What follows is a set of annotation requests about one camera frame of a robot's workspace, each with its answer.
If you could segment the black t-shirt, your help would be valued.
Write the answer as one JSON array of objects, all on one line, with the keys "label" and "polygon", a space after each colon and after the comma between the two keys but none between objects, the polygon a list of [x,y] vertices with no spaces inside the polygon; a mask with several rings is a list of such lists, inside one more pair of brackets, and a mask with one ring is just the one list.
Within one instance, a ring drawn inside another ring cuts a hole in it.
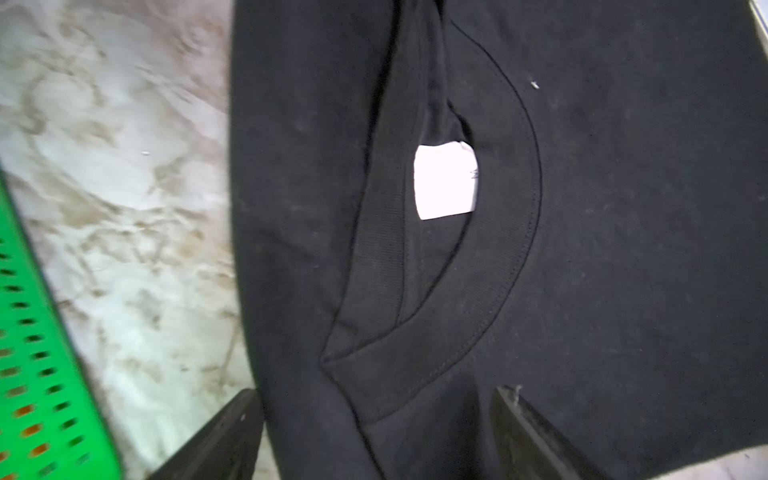
[{"label": "black t-shirt", "polygon": [[744,1],[239,1],[230,172],[284,479],[500,479],[519,388],[646,479],[767,441]]}]

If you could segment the green plastic basket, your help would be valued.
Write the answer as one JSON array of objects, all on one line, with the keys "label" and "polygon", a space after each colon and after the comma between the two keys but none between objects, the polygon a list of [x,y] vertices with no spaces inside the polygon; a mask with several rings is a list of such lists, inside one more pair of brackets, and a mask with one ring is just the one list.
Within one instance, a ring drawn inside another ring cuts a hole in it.
[{"label": "green plastic basket", "polygon": [[1,476],[122,476],[6,187],[1,189]]}]

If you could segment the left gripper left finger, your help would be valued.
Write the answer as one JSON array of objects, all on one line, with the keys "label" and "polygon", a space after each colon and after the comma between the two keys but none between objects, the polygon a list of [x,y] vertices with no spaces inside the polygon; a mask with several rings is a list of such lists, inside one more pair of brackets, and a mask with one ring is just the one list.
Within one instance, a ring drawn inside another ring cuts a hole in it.
[{"label": "left gripper left finger", "polygon": [[250,480],[264,431],[259,392],[244,389],[167,460],[150,480]]}]

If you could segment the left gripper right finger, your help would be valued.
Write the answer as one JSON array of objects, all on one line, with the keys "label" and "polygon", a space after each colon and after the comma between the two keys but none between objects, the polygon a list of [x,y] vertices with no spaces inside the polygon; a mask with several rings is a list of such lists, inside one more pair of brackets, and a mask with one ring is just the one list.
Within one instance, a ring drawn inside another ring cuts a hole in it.
[{"label": "left gripper right finger", "polygon": [[507,479],[609,480],[517,388],[496,388],[490,421]]}]

